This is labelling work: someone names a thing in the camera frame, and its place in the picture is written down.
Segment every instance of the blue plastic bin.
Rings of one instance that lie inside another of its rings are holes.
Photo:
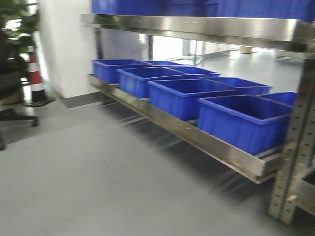
[[[150,103],[182,120],[197,119],[198,98],[234,95],[229,87],[206,79],[151,81]]]
[[[273,0],[220,0],[220,17],[269,18]]]
[[[200,98],[199,128],[252,155],[285,142],[292,107],[250,96]]]
[[[269,93],[271,86],[259,84],[256,82],[243,80],[239,78],[228,78],[228,77],[209,77],[209,80],[223,83],[225,85],[233,86],[239,95],[260,95]]]
[[[165,16],[204,16],[203,0],[168,0]]]
[[[168,61],[168,60],[145,60],[144,62],[150,63],[153,66],[163,66],[163,67],[187,66],[187,65],[184,65],[184,64],[179,64],[179,63]]]
[[[163,15],[165,0],[92,0],[93,14],[106,15]]]
[[[217,16],[220,17],[257,17],[257,18],[284,18],[298,19],[312,22],[315,18],[314,0],[218,0],[218,5],[206,3],[206,16],[214,16],[217,7]]]
[[[122,69],[119,73],[120,89],[137,98],[149,97],[148,81],[189,79],[182,72],[164,67]]]
[[[93,60],[94,76],[109,83],[118,84],[118,69],[151,67],[151,64],[133,59]]]
[[[221,0],[207,0],[206,6],[206,16],[216,17],[219,15]]]
[[[260,95],[273,101],[282,102],[286,105],[293,106],[297,97],[296,92],[278,92]]]
[[[201,69],[199,67],[194,66],[174,66],[172,67],[173,70],[184,72],[191,76],[192,79],[199,78],[199,77],[217,77],[220,76],[220,73]]]

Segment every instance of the perforated metal upright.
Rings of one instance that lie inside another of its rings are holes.
[[[269,213],[290,224],[296,207],[315,215],[315,186],[304,178],[314,171],[315,60],[305,62],[287,142],[282,152]]]

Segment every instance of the traffic cone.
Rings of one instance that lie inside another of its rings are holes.
[[[39,74],[34,47],[29,46],[30,62],[29,62],[29,75],[31,82],[31,103],[26,103],[26,106],[42,107],[46,104],[55,101],[53,97],[47,97],[43,80]]]

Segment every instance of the bottom shelf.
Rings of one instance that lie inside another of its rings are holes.
[[[315,216],[315,170],[293,183],[289,198],[296,206]]]
[[[89,76],[89,80],[94,87],[108,97],[145,116],[165,130],[175,134],[257,184],[273,178],[279,169],[280,154],[274,153],[274,150],[268,151],[263,155],[253,156],[203,132],[186,121],[182,121],[151,106],[148,101],[140,100],[121,91],[116,85],[107,84],[93,75]]]

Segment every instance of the metal shelf frame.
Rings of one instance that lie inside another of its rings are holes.
[[[177,135],[214,159],[232,168],[255,183],[262,183],[275,176],[280,166],[279,153],[253,156],[212,135],[203,132],[192,124],[182,121],[138,99],[115,85],[89,76],[90,83],[108,97],[124,104],[137,113],[147,117],[165,130]]]
[[[290,224],[296,207],[315,215],[315,186],[305,181],[312,171],[315,150],[315,28],[291,19],[81,15],[96,29],[123,30],[197,40],[304,53],[305,65],[297,101],[281,154],[252,156],[146,101],[124,93],[94,76],[90,82],[106,96],[146,116],[255,183],[276,174],[269,213]]]

